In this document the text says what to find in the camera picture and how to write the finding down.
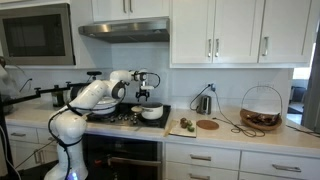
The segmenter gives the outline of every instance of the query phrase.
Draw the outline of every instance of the round wooden board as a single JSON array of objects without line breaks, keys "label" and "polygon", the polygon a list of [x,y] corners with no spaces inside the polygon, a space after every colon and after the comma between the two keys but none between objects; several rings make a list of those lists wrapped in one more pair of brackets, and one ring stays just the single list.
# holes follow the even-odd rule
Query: round wooden board
[{"label": "round wooden board", "polygon": [[216,130],[219,128],[219,124],[210,120],[198,120],[197,126],[206,130]]}]

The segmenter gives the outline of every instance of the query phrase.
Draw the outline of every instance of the wire basket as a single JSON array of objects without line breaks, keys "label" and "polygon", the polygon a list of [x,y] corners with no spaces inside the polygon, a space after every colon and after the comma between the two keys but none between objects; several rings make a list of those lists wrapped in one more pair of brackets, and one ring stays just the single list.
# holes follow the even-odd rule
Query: wire basket
[{"label": "wire basket", "polygon": [[[270,88],[270,89],[274,90],[279,95],[280,103],[281,103],[281,111],[278,114],[259,113],[259,112],[250,111],[250,110],[243,108],[243,101],[244,101],[246,95],[248,94],[248,92],[251,91],[252,89],[259,88],[259,87]],[[247,126],[250,126],[252,128],[263,130],[263,131],[271,131],[271,130],[278,128],[282,124],[281,112],[282,112],[281,95],[279,94],[279,92],[277,90],[275,90],[274,88],[272,88],[270,86],[252,87],[245,93],[245,95],[242,98],[241,110],[240,110],[241,120],[244,124],[246,124]]]}]

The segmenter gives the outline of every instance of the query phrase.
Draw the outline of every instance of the drawer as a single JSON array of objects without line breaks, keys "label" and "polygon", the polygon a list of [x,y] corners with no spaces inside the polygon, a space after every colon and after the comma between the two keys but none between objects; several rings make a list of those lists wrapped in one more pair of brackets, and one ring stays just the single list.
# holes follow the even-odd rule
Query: drawer
[{"label": "drawer", "polygon": [[10,140],[38,143],[38,135],[36,128],[8,125],[7,129]]},{"label": "drawer", "polygon": [[277,176],[266,176],[261,174],[251,174],[240,172],[239,180],[290,180],[290,178],[282,178]]},{"label": "drawer", "polygon": [[53,137],[49,133],[47,129],[37,129],[38,131],[38,138],[40,144],[48,144],[53,140]]},{"label": "drawer", "polygon": [[240,171],[298,179],[319,179],[320,159],[298,156],[242,152]]},{"label": "drawer", "polygon": [[240,151],[167,143],[166,159],[171,162],[238,170]]},{"label": "drawer", "polygon": [[237,180],[238,171],[167,162],[166,179]]}]

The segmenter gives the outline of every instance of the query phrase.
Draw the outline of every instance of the white tile backsplash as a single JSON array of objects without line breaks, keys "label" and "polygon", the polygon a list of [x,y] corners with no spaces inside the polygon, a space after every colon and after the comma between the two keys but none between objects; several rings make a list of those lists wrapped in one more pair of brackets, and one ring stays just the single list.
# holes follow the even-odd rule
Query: white tile backsplash
[{"label": "white tile backsplash", "polygon": [[[290,96],[293,69],[170,69],[169,43],[126,43],[108,44],[107,51],[112,55],[113,69],[100,69],[104,75],[99,79],[108,79],[112,70],[140,70],[147,68],[149,72],[161,77],[158,88],[151,90],[149,101],[160,101],[172,107],[187,109],[192,99],[205,88],[206,83],[216,84],[223,109],[240,109],[244,94],[259,83],[269,83],[280,93],[283,109],[286,111]],[[27,76],[33,78],[33,87],[52,88],[54,84],[63,86],[66,81],[85,82],[88,79],[87,70],[25,70]],[[25,77],[18,70],[10,70],[19,84]],[[157,79],[150,77],[150,84],[156,85]],[[131,82],[127,88],[125,101],[137,102],[135,93],[137,82]],[[215,94],[209,90],[213,110],[218,110]],[[280,100],[273,91],[257,92],[252,89],[246,96],[244,107],[259,111],[280,110]]]}]

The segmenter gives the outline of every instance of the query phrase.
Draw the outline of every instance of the stove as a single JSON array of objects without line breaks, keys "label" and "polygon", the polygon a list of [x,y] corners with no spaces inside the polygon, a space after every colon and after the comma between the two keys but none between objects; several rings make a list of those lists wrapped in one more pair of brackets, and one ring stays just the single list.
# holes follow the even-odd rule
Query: stove
[{"label": "stove", "polygon": [[164,128],[166,126],[171,106],[163,105],[163,115],[159,119],[147,120],[141,114],[137,115],[131,111],[131,108],[137,105],[140,104],[120,103],[112,113],[103,115],[90,113],[87,115],[87,122],[151,128]]}]

